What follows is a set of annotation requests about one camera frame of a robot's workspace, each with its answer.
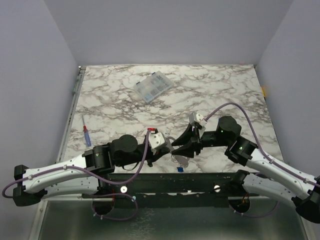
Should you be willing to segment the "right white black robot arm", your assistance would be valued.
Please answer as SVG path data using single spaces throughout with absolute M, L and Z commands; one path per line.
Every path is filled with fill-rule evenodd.
M 183 134 L 172 142 L 173 155 L 193 158 L 204 148 L 225 147 L 224 154 L 233 163 L 256 170 L 267 177 L 243 173 L 230 182 L 229 189 L 240 196 L 244 192 L 289 203 L 304 219 L 320 222 L 320 179 L 302 172 L 265 153 L 256 142 L 241 136 L 242 127 L 231 116 L 219 118 L 215 131 L 206 131 L 207 121 L 191 114 Z

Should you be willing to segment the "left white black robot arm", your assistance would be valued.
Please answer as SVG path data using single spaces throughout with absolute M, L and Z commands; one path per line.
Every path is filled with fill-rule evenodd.
M 17 186 L 13 189 L 13 201 L 18 207 L 39 203 L 49 197 L 68 194 L 97 194 L 103 198 L 111 190 L 104 180 L 91 180 L 90 177 L 102 178 L 111 174 L 117 167 L 127 165 L 152 166 L 162 156 L 170 153 L 167 140 L 160 132 L 150 133 L 142 144 L 129 134 L 104 145 L 97 145 L 70 160 L 46 167 L 29 168 L 17 165 L 14 179 Z

